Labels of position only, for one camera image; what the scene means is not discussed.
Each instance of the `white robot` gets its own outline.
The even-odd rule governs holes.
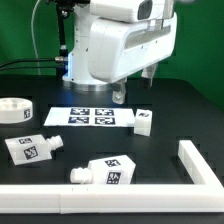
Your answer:
[[[122,104],[127,77],[142,71],[151,85],[157,63],[172,54],[176,0],[53,2],[59,17],[67,17],[72,10],[75,13],[75,47],[68,54],[67,74],[63,76],[67,86],[94,91],[105,90],[110,84],[113,101]]]

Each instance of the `white box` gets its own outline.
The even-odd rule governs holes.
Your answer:
[[[152,111],[138,109],[135,115],[134,133],[150,136]]]

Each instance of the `cable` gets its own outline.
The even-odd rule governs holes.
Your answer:
[[[17,63],[23,63],[23,62],[55,62],[55,58],[38,58],[38,59],[34,59],[34,58],[27,58],[27,59],[17,59],[17,60],[14,60],[14,61],[9,61],[9,62],[6,62],[4,64],[1,64],[0,65],[0,69],[3,68],[3,67],[6,67],[8,65],[12,65],[12,64],[17,64]]]
[[[63,66],[31,66],[31,67],[29,67],[29,66],[24,66],[24,67],[9,67],[9,68],[2,68],[2,69],[0,69],[0,72],[1,71],[6,71],[6,70],[14,70],[14,69],[36,69],[36,68],[38,68],[38,69],[44,69],[44,68],[47,68],[47,69],[52,69],[52,68],[54,68],[54,69],[57,69],[57,68],[64,68]]]
[[[33,41],[33,48],[34,48],[34,53],[35,53],[35,57],[39,58],[38,55],[38,51],[37,51],[37,45],[36,45],[36,40],[35,40],[35,34],[34,34],[34,20],[35,20],[35,15],[36,15],[36,11],[37,8],[40,4],[41,0],[37,0],[34,9],[33,9],[33,13],[32,13],[32,19],[31,19],[31,34],[32,34],[32,41]]]

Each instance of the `printed marker sheet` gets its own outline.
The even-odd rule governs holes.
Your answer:
[[[52,107],[44,126],[134,127],[132,109]]]

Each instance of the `black table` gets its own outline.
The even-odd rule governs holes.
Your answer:
[[[178,142],[190,139],[224,184],[224,114],[190,84],[155,79],[150,90],[127,83],[124,105],[111,101],[111,91],[80,92],[64,87],[51,76],[0,77],[0,97],[33,102],[34,116],[19,124],[0,124],[0,184],[69,184],[72,168],[86,167],[92,159],[128,155],[136,170],[132,184],[191,184],[177,157]],[[153,111],[151,136],[135,135],[133,128],[44,127],[52,106],[149,109]],[[53,160],[15,166],[4,140],[42,134],[62,136],[64,147]],[[224,223],[222,213],[142,214],[1,214],[2,223]]]

